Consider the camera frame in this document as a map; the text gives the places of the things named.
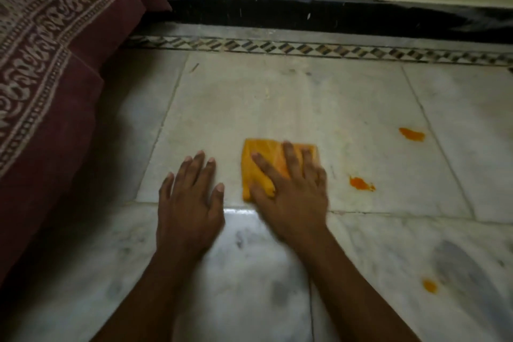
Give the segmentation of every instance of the marble floor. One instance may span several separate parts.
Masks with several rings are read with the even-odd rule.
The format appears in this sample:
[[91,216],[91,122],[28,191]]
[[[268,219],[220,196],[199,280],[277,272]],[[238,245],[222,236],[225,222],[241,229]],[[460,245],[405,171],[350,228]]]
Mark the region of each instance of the marble floor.
[[[503,45],[193,25],[140,34],[513,53]],[[226,227],[183,295],[174,339],[337,340],[295,255],[242,201],[247,137],[317,144],[329,228],[422,341],[513,340],[507,68],[120,49],[102,75],[86,163],[0,291],[2,340],[89,340],[155,249],[162,179],[198,149],[218,162]],[[408,139],[404,129],[423,138]],[[353,188],[350,177],[375,191]]]

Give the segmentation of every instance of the left hand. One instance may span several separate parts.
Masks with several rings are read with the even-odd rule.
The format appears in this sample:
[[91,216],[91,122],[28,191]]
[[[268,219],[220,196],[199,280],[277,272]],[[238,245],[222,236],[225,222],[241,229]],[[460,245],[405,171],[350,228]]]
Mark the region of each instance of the left hand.
[[176,177],[169,173],[162,183],[158,197],[157,250],[170,246],[200,258],[221,232],[225,223],[224,185],[217,184],[209,198],[215,160],[210,158],[203,168],[204,160],[203,151],[198,151],[194,159],[187,156]]

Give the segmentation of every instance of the decorative floor border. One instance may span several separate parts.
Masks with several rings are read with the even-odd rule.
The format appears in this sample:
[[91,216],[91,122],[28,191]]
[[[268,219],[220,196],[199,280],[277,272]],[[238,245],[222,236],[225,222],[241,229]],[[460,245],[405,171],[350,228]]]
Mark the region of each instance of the decorative floor border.
[[411,47],[362,46],[338,43],[303,43],[240,38],[194,36],[132,35],[124,47],[138,49],[196,50],[202,52],[232,52],[273,54],[302,57],[386,60],[401,62],[513,66],[513,53],[465,52]]

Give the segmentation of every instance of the finger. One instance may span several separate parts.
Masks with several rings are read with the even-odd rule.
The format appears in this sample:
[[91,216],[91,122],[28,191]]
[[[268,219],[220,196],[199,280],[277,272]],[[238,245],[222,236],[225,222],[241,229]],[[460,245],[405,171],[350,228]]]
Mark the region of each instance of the finger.
[[210,157],[207,164],[200,172],[197,178],[195,187],[199,190],[201,197],[206,201],[208,196],[208,190],[210,189],[210,183],[215,173],[215,159]]
[[303,149],[303,171],[305,179],[312,185],[316,185],[317,169],[313,165],[312,153],[309,149]]
[[278,189],[279,185],[283,182],[284,178],[279,174],[275,167],[273,167],[260,153],[251,153],[253,162],[257,164],[264,174],[271,179],[274,187]]
[[224,221],[223,200],[224,184],[219,183],[214,187],[212,194],[210,195],[210,209],[208,210],[209,219],[219,219]]
[[254,183],[249,188],[249,193],[251,194],[251,199],[256,204],[258,211],[264,218],[264,220],[268,220],[269,214],[273,211],[274,202],[270,199],[262,186],[260,184]]
[[180,165],[180,169],[178,169],[178,172],[176,173],[176,177],[174,179],[174,188],[173,188],[173,195],[175,195],[177,192],[180,192],[184,185],[184,179],[185,174],[187,172],[187,168],[189,168],[189,165],[192,162],[192,157],[187,156],[184,158],[184,162],[182,165]]
[[299,165],[298,158],[294,151],[294,146],[288,141],[283,143],[283,155],[287,163],[287,169],[292,179],[299,179],[303,177],[301,173],[301,166]]
[[171,197],[171,189],[173,188],[174,175],[172,172],[169,172],[164,179],[164,182],[161,185],[161,188],[158,190],[158,198],[167,200]]
[[317,167],[317,189],[326,195],[327,176],[322,166]]
[[191,188],[195,184],[197,176],[203,168],[204,160],[205,152],[203,150],[198,151],[192,160],[192,163],[187,168],[187,172],[185,172],[184,189]]

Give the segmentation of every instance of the hand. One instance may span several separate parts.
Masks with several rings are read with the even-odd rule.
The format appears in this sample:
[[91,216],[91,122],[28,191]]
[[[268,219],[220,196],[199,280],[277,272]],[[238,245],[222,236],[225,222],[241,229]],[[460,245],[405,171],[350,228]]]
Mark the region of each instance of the hand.
[[224,226],[224,185],[208,190],[215,173],[215,160],[203,168],[205,153],[187,156],[176,178],[169,173],[158,191],[157,250],[171,246],[199,258],[213,244]]
[[327,230],[326,171],[315,166],[310,151],[304,150],[302,173],[290,142],[283,143],[283,153],[290,180],[280,175],[260,154],[251,155],[255,164],[273,181],[276,189],[274,200],[266,195],[259,184],[253,184],[250,192],[271,229],[297,250],[305,242],[315,241],[316,235],[323,235]]

